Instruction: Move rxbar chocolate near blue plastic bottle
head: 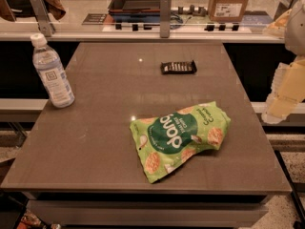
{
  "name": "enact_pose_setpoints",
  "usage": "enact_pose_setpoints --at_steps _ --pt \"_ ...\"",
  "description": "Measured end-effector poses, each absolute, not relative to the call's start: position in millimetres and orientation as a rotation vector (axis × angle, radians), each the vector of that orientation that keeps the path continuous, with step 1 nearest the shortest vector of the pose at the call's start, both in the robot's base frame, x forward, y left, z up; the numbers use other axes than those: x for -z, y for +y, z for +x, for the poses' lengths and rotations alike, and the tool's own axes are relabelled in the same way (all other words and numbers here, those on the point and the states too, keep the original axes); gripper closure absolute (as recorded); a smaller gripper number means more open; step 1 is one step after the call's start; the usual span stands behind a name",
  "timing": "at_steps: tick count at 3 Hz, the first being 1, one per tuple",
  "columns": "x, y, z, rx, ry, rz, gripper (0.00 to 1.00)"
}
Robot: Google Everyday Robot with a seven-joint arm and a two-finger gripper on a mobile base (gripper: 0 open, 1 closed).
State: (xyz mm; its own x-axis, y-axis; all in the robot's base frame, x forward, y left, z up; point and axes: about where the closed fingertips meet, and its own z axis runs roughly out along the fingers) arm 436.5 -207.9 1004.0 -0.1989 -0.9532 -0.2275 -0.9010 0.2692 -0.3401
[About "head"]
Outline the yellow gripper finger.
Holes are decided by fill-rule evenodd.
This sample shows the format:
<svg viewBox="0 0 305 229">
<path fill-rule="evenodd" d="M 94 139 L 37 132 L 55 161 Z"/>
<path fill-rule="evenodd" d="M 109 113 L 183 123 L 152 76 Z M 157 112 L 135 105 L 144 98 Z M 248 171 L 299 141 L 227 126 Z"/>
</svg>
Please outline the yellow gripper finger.
<svg viewBox="0 0 305 229">
<path fill-rule="evenodd" d="M 271 90 L 261 117 L 265 123 L 277 124 L 305 99 L 305 58 L 297 57 L 291 64 L 280 63 Z"/>
<path fill-rule="evenodd" d="M 286 10 L 282 13 L 274 22 L 263 30 L 263 33 L 274 37 L 283 37 L 291 11 L 292 10 Z"/>
</svg>

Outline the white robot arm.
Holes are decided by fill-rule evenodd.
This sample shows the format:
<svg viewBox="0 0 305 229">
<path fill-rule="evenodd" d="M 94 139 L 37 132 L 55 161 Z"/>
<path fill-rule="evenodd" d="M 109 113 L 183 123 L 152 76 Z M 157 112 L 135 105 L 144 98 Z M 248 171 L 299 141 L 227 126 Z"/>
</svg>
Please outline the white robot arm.
<svg viewBox="0 0 305 229">
<path fill-rule="evenodd" d="M 298 0 L 263 32 L 283 38 L 285 48 L 296 55 L 292 63 L 278 64 L 261 115 L 265 123 L 277 124 L 305 99 L 305 0 Z"/>
</svg>

